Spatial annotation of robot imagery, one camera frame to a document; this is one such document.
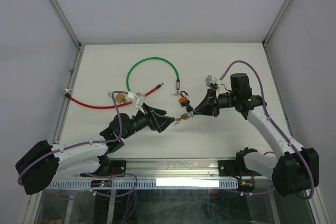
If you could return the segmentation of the silver keys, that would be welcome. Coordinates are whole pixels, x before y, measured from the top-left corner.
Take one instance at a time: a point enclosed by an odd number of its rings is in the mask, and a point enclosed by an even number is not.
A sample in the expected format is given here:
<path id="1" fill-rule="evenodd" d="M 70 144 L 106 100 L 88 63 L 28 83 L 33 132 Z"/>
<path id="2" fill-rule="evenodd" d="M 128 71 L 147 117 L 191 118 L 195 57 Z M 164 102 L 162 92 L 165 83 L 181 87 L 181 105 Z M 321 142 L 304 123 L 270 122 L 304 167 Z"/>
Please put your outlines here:
<path id="1" fill-rule="evenodd" d="M 179 124 L 181 120 L 182 120 L 181 118 L 177 118 L 175 121 L 175 125 Z"/>

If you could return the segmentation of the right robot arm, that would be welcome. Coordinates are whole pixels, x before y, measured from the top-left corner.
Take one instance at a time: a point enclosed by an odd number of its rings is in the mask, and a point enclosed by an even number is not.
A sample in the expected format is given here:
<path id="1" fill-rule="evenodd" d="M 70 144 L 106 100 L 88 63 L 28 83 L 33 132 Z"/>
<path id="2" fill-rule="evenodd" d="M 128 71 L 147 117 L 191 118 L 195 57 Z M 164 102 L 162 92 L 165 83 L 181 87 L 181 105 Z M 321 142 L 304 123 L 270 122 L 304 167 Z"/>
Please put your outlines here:
<path id="1" fill-rule="evenodd" d="M 234 108 L 254 126 L 267 144 L 273 156 L 263 155 L 246 147 L 236 153 L 235 162 L 226 171 L 231 176 L 256 172 L 271 179 L 275 190 L 282 196 L 314 189 L 319 183 L 319 155 L 314 148 L 305 148 L 273 120 L 266 102 L 254 95 L 245 73 L 230 76 L 231 89 L 222 93 L 224 85 L 213 76 L 205 79 L 208 87 L 205 98 L 193 110 L 193 115 L 217 117 L 221 109 Z"/>

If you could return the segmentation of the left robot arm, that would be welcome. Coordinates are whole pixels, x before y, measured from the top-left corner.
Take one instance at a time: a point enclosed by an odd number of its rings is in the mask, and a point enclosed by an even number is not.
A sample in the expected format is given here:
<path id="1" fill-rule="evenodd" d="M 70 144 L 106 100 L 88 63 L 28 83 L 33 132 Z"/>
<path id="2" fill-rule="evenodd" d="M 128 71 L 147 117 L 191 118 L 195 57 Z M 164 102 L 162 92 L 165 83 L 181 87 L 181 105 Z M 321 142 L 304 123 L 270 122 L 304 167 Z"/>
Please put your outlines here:
<path id="1" fill-rule="evenodd" d="M 118 112 L 97 139 L 73 145 L 37 142 L 15 165 L 18 184 L 27 195 L 46 189 L 52 182 L 79 174 L 110 176 L 108 154 L 124 146 L 124 140 L 144 128 L 158 133 L 166 130 L 175 118 L 165 110 L 143 104 L 136 115 Z"/>

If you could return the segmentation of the brass long-shackle padlock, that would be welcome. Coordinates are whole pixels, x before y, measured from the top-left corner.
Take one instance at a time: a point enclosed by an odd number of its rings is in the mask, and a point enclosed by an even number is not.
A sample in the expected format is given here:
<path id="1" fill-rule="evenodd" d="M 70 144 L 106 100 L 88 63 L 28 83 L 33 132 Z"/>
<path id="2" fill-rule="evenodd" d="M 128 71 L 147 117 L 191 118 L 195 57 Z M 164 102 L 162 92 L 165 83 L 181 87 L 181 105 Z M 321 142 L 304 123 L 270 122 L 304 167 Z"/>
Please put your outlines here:
<path id="1" fill-rule="evenodd" d="M 184 113 L 180 116 L 181 120 L 188 120 L 189 118 L 193 117 L 193 112 L 188 112 L 188 113 Z"/>

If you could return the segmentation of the orange black padlock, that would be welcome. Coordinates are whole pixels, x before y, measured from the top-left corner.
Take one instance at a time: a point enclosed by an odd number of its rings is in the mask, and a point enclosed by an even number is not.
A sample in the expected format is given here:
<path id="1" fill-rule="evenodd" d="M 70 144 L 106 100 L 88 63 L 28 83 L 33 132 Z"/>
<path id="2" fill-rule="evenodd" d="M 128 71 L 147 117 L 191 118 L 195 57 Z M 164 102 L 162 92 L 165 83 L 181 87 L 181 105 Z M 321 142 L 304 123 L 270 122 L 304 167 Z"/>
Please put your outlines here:
<path id="1" fill-rule="evenodd" d="M 181 105 L 181 107 L 187 107 L 190 104 L 190 101 L 188 99 L 188 93 L 186 91 L 180 91 L 181 98 L 179 98 L 178 102 Z"/>

